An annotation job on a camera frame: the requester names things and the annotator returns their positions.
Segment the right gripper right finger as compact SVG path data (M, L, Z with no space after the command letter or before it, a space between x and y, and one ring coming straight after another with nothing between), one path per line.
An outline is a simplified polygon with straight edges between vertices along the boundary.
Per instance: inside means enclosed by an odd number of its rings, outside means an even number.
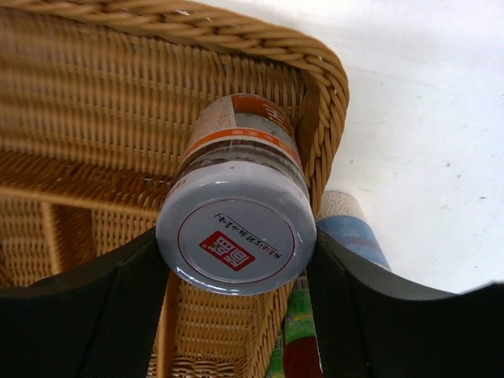
M319 232L307 269L326 377L500 377L503 286L406 280Z

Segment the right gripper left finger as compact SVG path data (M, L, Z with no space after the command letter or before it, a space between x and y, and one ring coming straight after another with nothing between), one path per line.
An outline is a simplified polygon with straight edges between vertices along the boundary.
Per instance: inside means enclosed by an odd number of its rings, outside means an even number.
M3 377L144 377L168 266L154 231L29 287L1 290Z

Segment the white-lid spice jar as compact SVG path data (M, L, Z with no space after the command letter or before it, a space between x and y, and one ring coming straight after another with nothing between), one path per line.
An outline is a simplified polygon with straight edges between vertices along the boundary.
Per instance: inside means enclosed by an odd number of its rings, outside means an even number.
M177 276L218 294L258 295L302 273L317 232L294 130L279 106L231 94L201 113L155 238Z

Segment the silver-cap pepper shaker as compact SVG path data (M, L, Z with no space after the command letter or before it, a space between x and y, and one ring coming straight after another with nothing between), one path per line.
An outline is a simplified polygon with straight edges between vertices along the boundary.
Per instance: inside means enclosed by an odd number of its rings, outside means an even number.
M353 196L341 191L323 193L317 225L355 254L391 271L358 200Z

